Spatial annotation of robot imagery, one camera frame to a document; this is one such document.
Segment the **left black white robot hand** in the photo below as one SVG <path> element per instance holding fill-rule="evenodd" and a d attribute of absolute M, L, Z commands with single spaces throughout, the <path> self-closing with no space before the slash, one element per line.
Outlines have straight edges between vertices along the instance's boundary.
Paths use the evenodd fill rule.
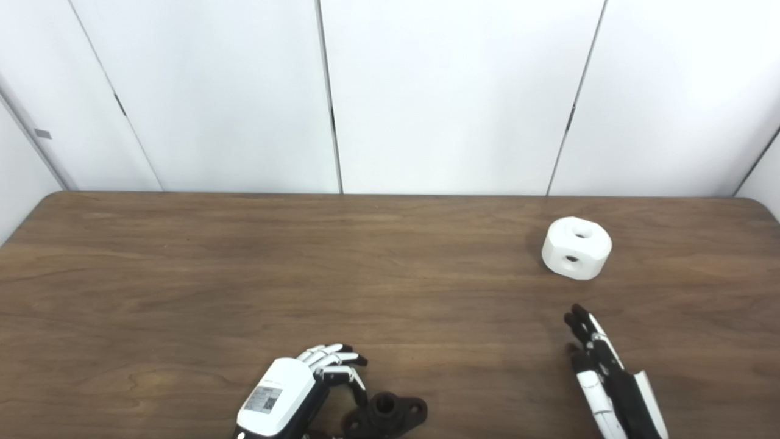
<path fill-rule="evenodd" d="M 332 387 L 348 386 L 355 403 L 369 402 L 356 366 L 368 360 L 348 344 L 319 344 L 279 357 L 240 407 L 233 438 L 329 438 L 310 430 Z"/>

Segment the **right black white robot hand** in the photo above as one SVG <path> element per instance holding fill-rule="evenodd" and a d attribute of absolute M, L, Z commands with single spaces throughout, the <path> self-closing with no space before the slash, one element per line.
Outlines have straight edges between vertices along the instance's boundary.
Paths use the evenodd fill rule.
<path fill-rule="evenodd" d="M 564 322 L 580 343 L 569 360 L 601 436 L 669 438 L 647 373 L 627 370 L 606 331 L 582 305 L 573 304 Z"/>

